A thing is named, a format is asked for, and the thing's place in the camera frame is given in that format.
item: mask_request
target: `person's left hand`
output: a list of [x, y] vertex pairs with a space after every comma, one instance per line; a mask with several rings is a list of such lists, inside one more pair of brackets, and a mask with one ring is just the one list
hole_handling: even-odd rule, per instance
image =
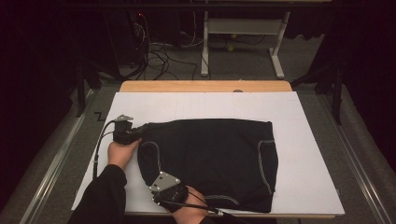
[[126, 165], [131, 160], [132, 156], [134, 155], [134, 150], [141, 141], [142, 139], [140, 138], [139, 140], [126, 146], [122, 146], [116, 142], [110, 143], [107, 150], [107, 164], [118, 165], [123, 171], [125, 171]]

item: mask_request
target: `wooden plank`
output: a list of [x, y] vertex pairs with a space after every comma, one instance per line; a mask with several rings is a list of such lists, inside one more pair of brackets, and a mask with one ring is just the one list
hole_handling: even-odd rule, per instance
[[120, 92], [267, 92], [292, 91], [289, 82], [283, 80], [265, 81], [125, 81]]

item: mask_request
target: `person's right hand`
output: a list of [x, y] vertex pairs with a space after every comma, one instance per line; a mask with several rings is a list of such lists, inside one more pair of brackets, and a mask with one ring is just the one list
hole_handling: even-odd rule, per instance
[[[187, 189], [189, 189], [189, 196], [187, 197], [186, 203], [207, 206], [204, 195], [190, 186], [187, 186]], [[198, 224], [208, 215], [209, 213], [207, 210], [192, 207], [181, 207], [176, 212], [172, 213], [172, 217], [177, 224]]]

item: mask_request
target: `background table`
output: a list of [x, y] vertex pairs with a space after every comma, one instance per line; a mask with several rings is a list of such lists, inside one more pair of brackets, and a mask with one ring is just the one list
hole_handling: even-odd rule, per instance
[[[120, 114], [134, 117], [134, 127], [174, 119], [272, 121], [279, 157], [272, 212], [225, 211], [249, 217], [334, 217], [345, 213], [298, 96], [290, 91], [290, 85], [285, 81], [126, 82], [116, 94], [106, 122]], [[100, 146], [99, 174], [106, 166], [106, 148], [111, 140], [111, 135], [108, 135]], [[126, 175], [129, 180], [125, 187], [126, 213], [167, 214], [152, 202], [149, 188], [140, 175], [136, 155], [127, 167]], [[72, 209], [79, 203], [82, 192], [91, 180], [92, 163], [88, 166]]]

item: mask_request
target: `gray floor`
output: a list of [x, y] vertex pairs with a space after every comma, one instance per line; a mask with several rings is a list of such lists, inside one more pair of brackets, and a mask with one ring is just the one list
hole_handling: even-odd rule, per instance
[[[243, 37], [239, 41], [255, 43], [258, 37]], [[279, 52], [286, 80], [293, 81], [303, 76], [311, 64], [321, 38], [305, 41], [298, 37], [294, 40], [285, 39]], [[271, 80], [276, 79], [275, 71], [267, 49], [275, 43], [273, 37], [265, 37], [259, 45], [229, 42], [234, 51], [227, 49], [212, 49], [210, 51], [210, 73], [212, 79], [244, 79]], [[220, 38], [211, 41], [211, 47], [222, 47]], [[175, 49], [167, 47], [169, 56], [185, 63], [197, 63], [195, 79], [200, 77], [201, 51], [199, 47]], [[159, 63], [151, 55], [150, 64]], [[193, 65], [170, 62], [168, 71], [178, 79], [191, 79]], [[122, 67], [123, 73], [128, 68]], [[157, 76], [158, 70], [148, 69], [146, 79]], [[176, 79], [174, 75], [164, 74], [160, 79]], [[396, 176], [390, 170], [387, 162], [378, 151], [364, 122], [357, 113], [353, 102], [343, 90], [341, 109], [342, 126], [334, 125], [329, 115], [329, 100], [331, 96], [315, 95], [314, 85], [301, 85], [295, 89], [302, 102], [319, 149], [329, 169], [335, 187], [340, 191], [340, 200], [346, 214], [333, 219], [302, 219], [301, 223], [391, 223], [396, 216]], [[71, 205], [76, 190], [90, 162], [97, 138], [104, 125], [98, 121], [95, 112], [108, 112], [112, 98], [120, 88], [120, 83], [107, 81], [101, 90], [90, 93], [87, 109], [83, 118], [77, 119], [77, 105], [74, 104], [69, 114], [64, 118], [52, 137], [35, 157], [29, 170], [12, 195], [7, 207], [0, 215], [0, 223], [20, 223], [29, 205], [32, 204], [37, 189], [42, 183], [48, 169], [57, 163], [55, 156], [60, 155], [64, 142], [72, 139], [65, 160], [59, 168], [53, 185], [47, 186], [48, 193], [39, 200], [32, 211], [36, 216], [27, 217], [31, 223], [65, 223], [69, 218]], [[72, 130], [75, 123], [82, 121], [75, 135]], [[280, 218], [277, 223], [298, 223], [295, 218]]]

